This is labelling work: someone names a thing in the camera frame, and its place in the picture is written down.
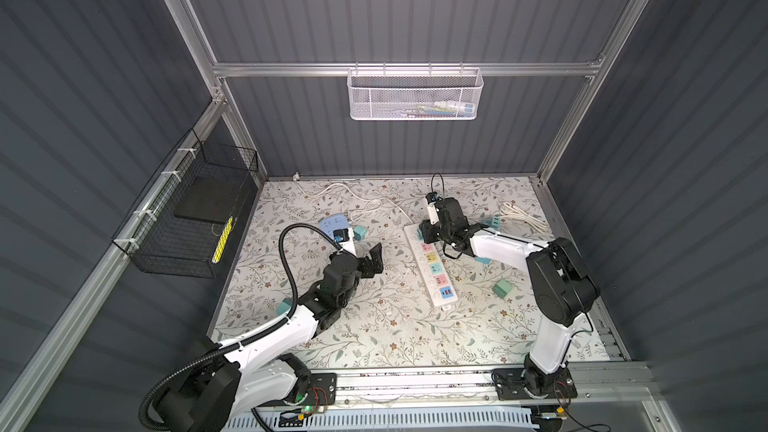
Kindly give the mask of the white multicolour power strip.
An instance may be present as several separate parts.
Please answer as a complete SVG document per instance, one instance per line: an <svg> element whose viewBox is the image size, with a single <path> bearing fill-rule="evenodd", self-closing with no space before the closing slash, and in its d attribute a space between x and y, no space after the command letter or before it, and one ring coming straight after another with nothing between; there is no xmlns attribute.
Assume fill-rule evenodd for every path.
<svg viewBox="0 0 768 432"><path fill-rule="evenodd" d="M453 309L458 295L437 248L423 240L417 224L407 225L403 231L433 307L442 311Z"/></svg>

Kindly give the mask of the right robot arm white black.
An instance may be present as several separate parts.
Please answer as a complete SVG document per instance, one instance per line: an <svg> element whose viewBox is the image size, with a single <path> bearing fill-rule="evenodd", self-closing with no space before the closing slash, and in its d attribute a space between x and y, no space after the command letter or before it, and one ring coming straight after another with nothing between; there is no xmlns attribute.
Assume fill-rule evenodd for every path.
<svg viewBox="0 0 768 432"><path fill-rule="evenodd" d="M600 297L575 245L563 237L543 245L501 234L486 224L472 224L456 199L436 192L425 196L425 205L428 218L418 229L425 243L442 246L445 257L480 257L528 273L543 318L524 359L522 385L533 398L554 395L558 381L568 371L572 340L583 331L582 324L590 321L588 313Z"/></svg>

